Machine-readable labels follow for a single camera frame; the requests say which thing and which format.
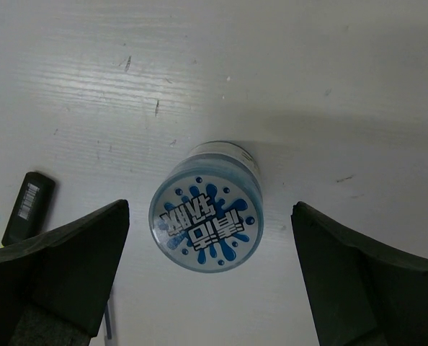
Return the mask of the blue jar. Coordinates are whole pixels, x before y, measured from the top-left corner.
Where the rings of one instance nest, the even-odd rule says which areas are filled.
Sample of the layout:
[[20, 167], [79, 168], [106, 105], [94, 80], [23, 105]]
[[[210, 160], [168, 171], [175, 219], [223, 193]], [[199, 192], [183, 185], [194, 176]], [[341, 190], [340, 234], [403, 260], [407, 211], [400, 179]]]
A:
[[180, 267], [218, 273], [242, 265], [264, 232], [257, 163], [237, 144], [200, 144], [155, 191], [148, 223], [157, 247]]

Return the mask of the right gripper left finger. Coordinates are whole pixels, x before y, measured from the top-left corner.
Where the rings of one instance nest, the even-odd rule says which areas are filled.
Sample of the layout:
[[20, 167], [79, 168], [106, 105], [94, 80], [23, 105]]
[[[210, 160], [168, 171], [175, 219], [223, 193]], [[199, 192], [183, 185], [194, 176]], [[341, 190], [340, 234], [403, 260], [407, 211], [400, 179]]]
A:
[[0, 345], [88, 345], [99, 333], [129, 230], [116, 200], [0, 248]]

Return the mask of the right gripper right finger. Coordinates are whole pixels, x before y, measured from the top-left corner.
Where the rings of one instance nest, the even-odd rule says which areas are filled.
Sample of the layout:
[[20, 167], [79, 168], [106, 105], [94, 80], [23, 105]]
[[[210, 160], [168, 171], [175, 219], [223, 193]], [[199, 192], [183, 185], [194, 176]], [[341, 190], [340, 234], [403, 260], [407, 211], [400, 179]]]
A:
[[320, 345], [428, 345], [428, 259], [304, 202], [291, 223]]

